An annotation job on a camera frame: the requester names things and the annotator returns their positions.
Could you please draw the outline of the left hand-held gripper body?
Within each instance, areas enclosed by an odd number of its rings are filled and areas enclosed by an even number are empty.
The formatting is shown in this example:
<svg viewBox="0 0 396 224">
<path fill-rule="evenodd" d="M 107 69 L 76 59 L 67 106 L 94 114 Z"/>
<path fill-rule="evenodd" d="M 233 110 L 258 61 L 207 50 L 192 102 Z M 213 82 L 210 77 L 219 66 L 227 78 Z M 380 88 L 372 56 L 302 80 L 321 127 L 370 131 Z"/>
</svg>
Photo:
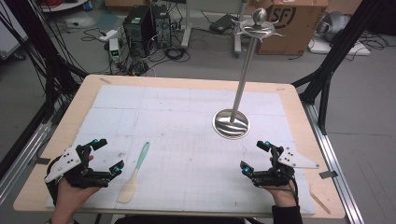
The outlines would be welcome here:
<svg viewBox="0 0 396 224">
<path fill-rule="evenodd" d="M 89 167 L 92 150 L 89 150 L 88 144 L 68 148 L 50 164 L 48 173 L 44 178 L 48 187 L 55 186 L 62 177 L 74 188 L 106 188 L 108 186 L 108 183 L 115 176 L 112 176 L 109 170 L 107 172 L 95 172 Z"/>
</svg>

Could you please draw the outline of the green-handled cream spatula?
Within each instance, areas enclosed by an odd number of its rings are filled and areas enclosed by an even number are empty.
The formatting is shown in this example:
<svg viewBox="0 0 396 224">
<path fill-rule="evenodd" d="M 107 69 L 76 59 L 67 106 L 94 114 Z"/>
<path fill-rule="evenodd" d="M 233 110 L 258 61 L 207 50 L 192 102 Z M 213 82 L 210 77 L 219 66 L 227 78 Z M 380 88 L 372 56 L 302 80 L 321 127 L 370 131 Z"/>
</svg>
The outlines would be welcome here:
<svg viewBox="0 0 396 224">
<path fill-rule="evenodd" d="M 150 142 L 146 142 L 143 145 L 140 155 L 138 157 L 138 160 L 136 162 L 132 177 L 130 178 L 130 180 L 128 182 L 126 182 L 122 186 L 119 197 L 117 199 L 118 203 L 128 203 L 134 197 L 134 193 L 136 191 L 136 186 L 137 186 L 137 184 L 136 184 L 137 175 L 141 168 L 142 163 L 144 162 L 144 159 L 146 158 L 146 156 L 149 152 L 149 147 L 150 147 Z"/>
</svg>

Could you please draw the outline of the silver metal hook stand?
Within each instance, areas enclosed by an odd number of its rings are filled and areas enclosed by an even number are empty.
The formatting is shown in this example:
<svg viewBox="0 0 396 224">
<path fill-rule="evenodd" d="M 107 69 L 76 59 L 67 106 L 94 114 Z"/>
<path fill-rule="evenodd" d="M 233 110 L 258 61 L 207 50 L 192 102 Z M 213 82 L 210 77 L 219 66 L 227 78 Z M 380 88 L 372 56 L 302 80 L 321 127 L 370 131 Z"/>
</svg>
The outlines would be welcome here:
<svg viewBox="0 0 396 224">
<path fill-rule="evenodd" d="M 218 111 L 212 119 L 214 130 L 224 138 L 232 140 L 240 139 L 246 136 L 250 130 L 250 121 L 245 114 L 239 111 L 239 106 L 247 83 L 248 70 L 255 48 L 258 42 L 262 42 L 264 38 L 274 35 L 283 36 L 276 31 L 274 23 L 269 22 L 267 18 L 267 10 L 259 7 L 254 10 L 250 19 L 236 22 L 239 28 L 237 35 L 247 35 L 250 40 L 234 97 L 233 107 Z"/>
</svg>

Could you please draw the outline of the person's right hand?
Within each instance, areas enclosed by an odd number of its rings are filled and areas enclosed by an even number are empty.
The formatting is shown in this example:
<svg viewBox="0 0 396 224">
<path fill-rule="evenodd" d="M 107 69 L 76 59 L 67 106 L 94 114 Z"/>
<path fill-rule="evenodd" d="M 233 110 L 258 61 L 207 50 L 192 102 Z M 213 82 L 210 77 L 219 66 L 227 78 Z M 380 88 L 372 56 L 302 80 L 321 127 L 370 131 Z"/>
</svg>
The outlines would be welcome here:
<svg viewBox="0 0 396 224">
<path fill-rule="evenodd" d="M 292 207 L 297 205 L 296 189 L 292 181 L 285 186 L 269 186 L 265 189 L 272 195 L 276 206 Z"/>
</svg>

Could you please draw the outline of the thin wooden stick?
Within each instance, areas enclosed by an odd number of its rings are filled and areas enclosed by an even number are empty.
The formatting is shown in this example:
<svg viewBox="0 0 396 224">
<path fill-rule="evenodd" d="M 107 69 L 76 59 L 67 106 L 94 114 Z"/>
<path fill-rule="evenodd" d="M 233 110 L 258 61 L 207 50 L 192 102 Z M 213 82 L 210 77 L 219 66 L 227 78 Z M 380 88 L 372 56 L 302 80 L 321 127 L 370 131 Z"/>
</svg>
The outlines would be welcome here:
<svg viewBox="0 0 396 224">
<path fill-rule="evenodd" d="M 328 215 L 331 213 L 331 209 L 327 206 L 328 199 L 324 197 L 319 197 L 314 192 L 310 193 L 311 198 L 321 207 L 321 209 L 326 212 Z"/>
</svg>

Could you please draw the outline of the white grid mat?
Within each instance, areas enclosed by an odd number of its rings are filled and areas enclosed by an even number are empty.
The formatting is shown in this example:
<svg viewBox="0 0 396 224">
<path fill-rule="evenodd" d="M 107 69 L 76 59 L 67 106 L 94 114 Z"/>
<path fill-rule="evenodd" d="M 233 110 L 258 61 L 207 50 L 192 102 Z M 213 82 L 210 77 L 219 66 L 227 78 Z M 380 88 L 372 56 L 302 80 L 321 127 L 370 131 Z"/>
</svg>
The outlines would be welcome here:
<svg viewBox="0 0 396 224">
<path fill-rule="evenodd" d="M 85 203 L 87 209 L 264 215 L 272 196 L 253 186 L 240 169 L 245 161 L 262 171 L 269 153 L 258 141 L 295 149 L 279 94 L 248 91 L 239 109 L 250 130 L 226 139 L 212 126 L 214 115 L 233 104 L 233 91 L 105 85 L 100 88 L 74 141 L 105 138 L 90 166 L 105 171 L 124 161 L 122 173 Z M 134 197 L 118 203 L 141 149 L 148 154 L 136 179 Z"/>
</svg>

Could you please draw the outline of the white box with green display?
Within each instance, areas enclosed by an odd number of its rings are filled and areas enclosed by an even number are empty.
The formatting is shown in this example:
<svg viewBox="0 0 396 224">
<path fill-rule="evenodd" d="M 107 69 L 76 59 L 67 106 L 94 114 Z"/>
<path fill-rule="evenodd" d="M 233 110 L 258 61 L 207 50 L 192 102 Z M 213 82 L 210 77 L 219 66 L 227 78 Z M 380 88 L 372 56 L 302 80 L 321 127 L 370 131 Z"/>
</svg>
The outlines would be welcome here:
<svg viewBox="0 0 396 224">
<path fill-rule="evenodd" d="M 110 38 L 108 42 L 108 51 L 113 63 L 120 61 L 120 43 L 117 38 Z"/>
</svg>

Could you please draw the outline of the large black computer tower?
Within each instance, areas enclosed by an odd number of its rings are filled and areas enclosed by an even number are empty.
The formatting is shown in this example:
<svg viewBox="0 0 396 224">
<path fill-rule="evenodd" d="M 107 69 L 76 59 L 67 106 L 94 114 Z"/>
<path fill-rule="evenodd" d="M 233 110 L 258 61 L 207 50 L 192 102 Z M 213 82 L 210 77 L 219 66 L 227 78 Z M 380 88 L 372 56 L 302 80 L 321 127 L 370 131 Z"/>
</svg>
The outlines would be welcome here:
<svg viewBox="0 0 396 224">
<path fill-rule="evenodd" d="M 149 6 L 133 6 L 122 25 L 131 54 L 147 57 L 149 41 L 154 37 L 151 8 Z"/>
</svg>

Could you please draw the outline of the large cardboard box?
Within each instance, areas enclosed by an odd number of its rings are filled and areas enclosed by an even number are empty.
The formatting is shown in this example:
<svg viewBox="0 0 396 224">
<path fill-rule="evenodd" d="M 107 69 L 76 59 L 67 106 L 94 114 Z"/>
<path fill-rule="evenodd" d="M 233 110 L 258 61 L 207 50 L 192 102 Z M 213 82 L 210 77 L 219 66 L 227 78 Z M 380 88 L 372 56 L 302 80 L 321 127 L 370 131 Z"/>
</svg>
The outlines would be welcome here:
<svg viewBox="0 0 396 224">
<path fill-rule="evenodd" d="M 252 0 L 265 8 L 267 20 L 280 34 L 264 38 L 257 47 L 261 55 L 303 55 L 317 30 L 328 0 Z"/>
</svg>

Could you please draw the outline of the black flat device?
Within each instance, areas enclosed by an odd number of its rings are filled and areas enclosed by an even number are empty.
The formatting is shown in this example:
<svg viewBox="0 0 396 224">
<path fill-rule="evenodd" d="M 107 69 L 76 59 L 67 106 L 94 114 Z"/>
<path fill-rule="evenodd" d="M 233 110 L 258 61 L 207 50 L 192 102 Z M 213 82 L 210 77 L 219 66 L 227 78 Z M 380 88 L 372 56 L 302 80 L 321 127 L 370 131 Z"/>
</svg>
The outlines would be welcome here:
<svg viewBox="0 0 396 224">
<path fill-rule="evenodd" d="M 209 25 L 209 30 L 216 34 L 223 34 L 225 31 L 233 27 L 237 18 L 230 14 L 225 14 L 215 22 Z"/>
</svg>

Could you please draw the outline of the white flat board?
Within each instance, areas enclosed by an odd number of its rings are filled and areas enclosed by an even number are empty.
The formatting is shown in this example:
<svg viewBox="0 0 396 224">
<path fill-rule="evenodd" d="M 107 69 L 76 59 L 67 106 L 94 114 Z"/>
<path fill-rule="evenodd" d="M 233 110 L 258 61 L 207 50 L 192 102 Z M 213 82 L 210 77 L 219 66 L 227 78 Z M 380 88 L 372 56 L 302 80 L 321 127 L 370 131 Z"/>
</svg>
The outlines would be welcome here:
<svg viewBox="0 0 396 224">
<path fill-rule="evenodd" d="M 328 54 L 331 49 L 332 47 L 330 46 L 330 43 L 319 37 L 313 37 L 308 44 L 308 50 L 316 54 Z M 368 50 L 360 41 L 356 42 L 348 53 L 348 55 L 351 56 L 368 56 L 369 54 L 370 50 Z"/>
</svg>

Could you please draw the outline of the slim black computer tower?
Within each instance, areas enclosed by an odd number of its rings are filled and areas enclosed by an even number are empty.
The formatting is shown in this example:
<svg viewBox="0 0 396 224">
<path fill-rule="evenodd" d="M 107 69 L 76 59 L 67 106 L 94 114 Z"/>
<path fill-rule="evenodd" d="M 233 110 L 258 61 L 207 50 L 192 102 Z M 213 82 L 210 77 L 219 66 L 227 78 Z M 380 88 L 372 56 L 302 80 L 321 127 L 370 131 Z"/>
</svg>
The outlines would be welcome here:
<svg viewBox="0 0 396 224">
<path fill-rule="evenodd" d="M 157 37 L 157 47 L 159 49 L 170 48 L 172 46 L 171 22 L 167 8 L 165 5 L 154 5 L 151 9 Z"/>
</svg>

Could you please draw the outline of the grey round device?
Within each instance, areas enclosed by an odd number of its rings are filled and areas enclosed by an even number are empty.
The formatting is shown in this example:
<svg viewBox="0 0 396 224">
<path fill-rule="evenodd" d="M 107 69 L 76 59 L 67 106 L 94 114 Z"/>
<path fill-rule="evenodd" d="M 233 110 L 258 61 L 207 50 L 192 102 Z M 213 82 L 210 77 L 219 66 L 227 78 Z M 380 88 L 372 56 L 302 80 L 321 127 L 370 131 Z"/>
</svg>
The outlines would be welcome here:
<svg viewBox="0 0 396 224">
<path fill-rule="evenodd" d="M 337 34 L 344 30 L 350 21 L 350 16 L 340 11 L 326 12 L 320 21 L 316 33 L 319 37 L 332 42 Z"/>
</svg>

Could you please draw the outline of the aluminium rail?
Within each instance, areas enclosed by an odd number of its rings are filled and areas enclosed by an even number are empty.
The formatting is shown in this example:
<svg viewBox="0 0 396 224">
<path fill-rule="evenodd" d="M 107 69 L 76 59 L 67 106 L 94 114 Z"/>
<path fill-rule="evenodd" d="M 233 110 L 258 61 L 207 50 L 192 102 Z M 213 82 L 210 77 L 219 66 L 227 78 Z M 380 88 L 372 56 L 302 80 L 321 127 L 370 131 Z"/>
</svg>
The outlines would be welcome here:
<svg viewBox="0 0 396 224">
<path fill-rule="evenodd" d="M 27 134 L 27 140 L 21 144 L 21 152 L 16 159 L 10 164 L 5 175 L 0 179 L 0 206 L 6 200 L 8 194 L 13 190 L 18 179 L 30 160 L 34 157 L 37 151 L 41 148 L 44 140 L 51 131 L 52 123 L 41 123 Z"/>
<path fill-rule="evenodd" d="M 364 224 L 361 211 L 347 183 L 341 164 L 333 150 L 332 143 L 328 135 L 323 134 L 318 125 L 318 111 L 313 105 L 303 104 L 303 108 L 311 124 L 314 135 L 317 138 L 327 170 L 332 172 L 331 180 L 334 183 L 338 196 L 344 207 L 349 224 Z"/>
</svg>

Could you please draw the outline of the black metal frame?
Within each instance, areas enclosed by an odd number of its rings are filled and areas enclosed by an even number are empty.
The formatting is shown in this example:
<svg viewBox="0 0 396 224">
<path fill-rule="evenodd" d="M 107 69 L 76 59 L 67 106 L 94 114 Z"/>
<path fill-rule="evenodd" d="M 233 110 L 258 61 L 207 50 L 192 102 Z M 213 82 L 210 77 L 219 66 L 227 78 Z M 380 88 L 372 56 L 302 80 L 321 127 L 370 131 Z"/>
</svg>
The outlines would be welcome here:
<svg viewBox="0 0 396 224">
<path fill-rule="evenodd" d="M 81 78 L 88 75 L 86 71 L 66 60 L 56 49 L 45 29 L 43 12 L 35 0 L 0 0 L 0 8 L 4 6 L 8 7 L 9 12 L 0 12 L 0 22 L 25 50 L 39 79 L 45 80 L 41 82 L 45 102 L 0 161 L 0 180 L 10 172 L 11 166 L 21 155 L 22 148 L 35 129 L 50 119 L 55 111 L 56 100 L 60 96 L 70 98 L 77 93 L 79 84 L 73 78 L 73 74 Z"/>
<path fill-rule="evenodd" d="M 301 87 L 304 84 L 307 85 L 305 90 L 299 94 L 300 100 L 307 105 L 313 105 L 318 95 L 320 95 L 317 125 L 324 135 L 327 134 L 326 118 L 332 76 L 358 41 L 363 31 L 373 21 L 387 1 L 362 0 L 346 28 L 335 40 L 332 49 L 318 69 L 291 83 L 294 88 Z"/>
</svg>

